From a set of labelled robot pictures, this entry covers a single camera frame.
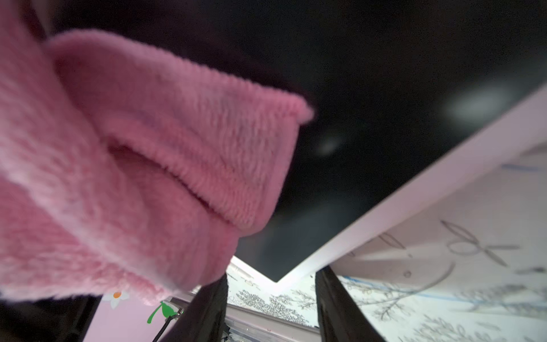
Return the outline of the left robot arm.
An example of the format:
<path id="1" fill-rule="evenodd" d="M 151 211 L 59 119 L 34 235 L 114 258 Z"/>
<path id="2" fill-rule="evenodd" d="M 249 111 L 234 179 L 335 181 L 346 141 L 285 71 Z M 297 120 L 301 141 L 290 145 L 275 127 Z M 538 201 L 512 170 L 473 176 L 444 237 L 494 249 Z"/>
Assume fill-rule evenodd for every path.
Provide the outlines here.
<path id="1" fill-rule="evenodd" d="M 1 342 L 82 341 L 101 303 L 100 296 L 1 300 Z"/>

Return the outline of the pink fluffy cloth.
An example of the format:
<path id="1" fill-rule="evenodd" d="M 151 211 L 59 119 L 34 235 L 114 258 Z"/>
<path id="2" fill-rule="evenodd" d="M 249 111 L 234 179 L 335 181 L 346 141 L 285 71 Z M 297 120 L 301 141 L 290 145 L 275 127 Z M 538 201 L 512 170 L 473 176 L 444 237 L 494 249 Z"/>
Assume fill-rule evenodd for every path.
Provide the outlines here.
<path id="1" fill-rule="evenodd" d="M 3 1 L 1 297 L 215 282 L 312 118 L 182 1 Z"/>

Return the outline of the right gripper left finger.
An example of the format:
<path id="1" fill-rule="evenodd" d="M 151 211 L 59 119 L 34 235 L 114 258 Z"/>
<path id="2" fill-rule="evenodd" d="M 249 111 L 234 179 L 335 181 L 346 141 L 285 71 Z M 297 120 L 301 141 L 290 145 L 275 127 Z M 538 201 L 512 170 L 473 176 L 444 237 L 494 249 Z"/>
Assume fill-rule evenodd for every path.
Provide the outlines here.
<path id="1" fill-rule="evenodd" d="M 203 286 L 160 341 L 222 341 L 228 289 L 226 274 Z"/>

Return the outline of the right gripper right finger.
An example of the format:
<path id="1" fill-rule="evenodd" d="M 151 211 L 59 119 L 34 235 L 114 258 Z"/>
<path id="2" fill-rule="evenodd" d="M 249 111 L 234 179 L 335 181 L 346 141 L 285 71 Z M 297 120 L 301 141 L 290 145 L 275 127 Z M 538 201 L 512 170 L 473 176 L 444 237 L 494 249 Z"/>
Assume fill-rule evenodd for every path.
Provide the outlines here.
<path id="1" fill-rule="evenodd" d="M 322 341 L 385 341 L 329 266 L 316 272 L 315 282 Z"/>

